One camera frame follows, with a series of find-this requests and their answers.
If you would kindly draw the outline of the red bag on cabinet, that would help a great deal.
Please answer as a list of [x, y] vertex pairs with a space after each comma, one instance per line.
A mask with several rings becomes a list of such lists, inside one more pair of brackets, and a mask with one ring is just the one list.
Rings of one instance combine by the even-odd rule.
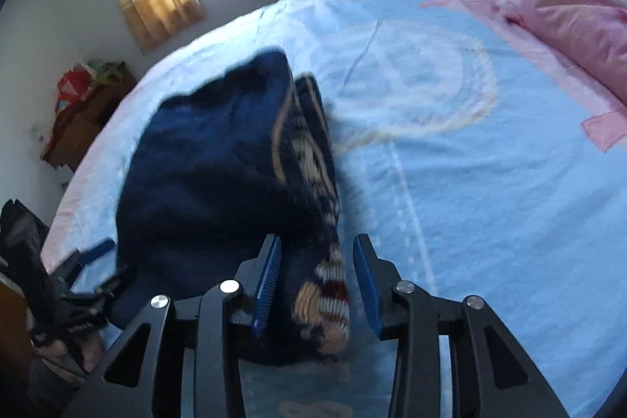
[[91, 93], [92, 86], [94, 86], [94, 74], [91, 73], [91, 68], [85, 68], [77, 63], [71, 70], [65, 72], [56, 84], [55, 111], [63, 111], [73, 104], [86, 100]]

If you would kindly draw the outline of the green cloth on cabinet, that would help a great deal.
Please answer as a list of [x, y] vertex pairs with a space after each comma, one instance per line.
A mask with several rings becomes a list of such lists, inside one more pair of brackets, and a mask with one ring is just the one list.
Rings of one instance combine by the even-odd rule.
[[100, 60], [96, 60], [87, 63], [87, 66], [95, 84], [117, 87], [123, 83], [124, 62], [100, 62]]

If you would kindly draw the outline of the brown wooden cabinet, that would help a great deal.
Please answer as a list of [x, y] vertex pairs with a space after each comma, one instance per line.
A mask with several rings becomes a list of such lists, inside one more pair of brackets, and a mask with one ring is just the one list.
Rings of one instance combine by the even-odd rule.
[[66, 108], [56, 117], [51, 138], [40, 159], [53, 169], [67, 165], [76, 171], [91, 144], [136, 83], [134, 74], [123, 66], [120, 83], [97, 85], [85, 101]]

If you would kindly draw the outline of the pink and blue bed sheet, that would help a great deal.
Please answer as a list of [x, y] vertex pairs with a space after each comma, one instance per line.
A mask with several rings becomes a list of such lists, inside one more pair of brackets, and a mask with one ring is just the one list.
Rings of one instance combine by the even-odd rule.
[[626, 367], [626, 147], [601, 150], [584, 124], [621, 104], [492, 0], [281, 0], [174, 51], [81, 162], [46, 266], [115, 237], [163, 99], [268, 47], [319, 84], [341, 243], [364, 232], [428, 292], [484, 297], [570, 415], [594, 415]]

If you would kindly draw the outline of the pink pillow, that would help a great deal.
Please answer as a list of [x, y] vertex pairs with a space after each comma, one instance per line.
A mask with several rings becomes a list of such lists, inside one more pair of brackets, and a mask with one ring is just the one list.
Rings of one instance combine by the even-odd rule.
[[509, 21], [626, 99], [626, 0], [496, 0]]

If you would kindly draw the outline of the navy striped knit sweater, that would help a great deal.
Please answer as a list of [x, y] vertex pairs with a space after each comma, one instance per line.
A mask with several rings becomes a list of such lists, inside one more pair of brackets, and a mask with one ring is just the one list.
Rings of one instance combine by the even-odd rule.
[[116, 214], [117, 263], [134, 281], [118, 328], [158, 294], [204, 294], [281, 241], [279, 277], [248, 360], [291, 364], [341, 353], [351, 312], [339, 197], [317, 82], [280, 49], [260, 52], [164, 100], [142, 133]]

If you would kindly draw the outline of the dark bag on floor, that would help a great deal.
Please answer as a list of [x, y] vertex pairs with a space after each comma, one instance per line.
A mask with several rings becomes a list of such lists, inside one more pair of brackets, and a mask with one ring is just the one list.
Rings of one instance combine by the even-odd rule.
[[49, 291], [41, 248], [33, 214], [20, 208], [17, 201], [7, 201], [1, 209], [1, 274], [27, 299], [40, 298]]

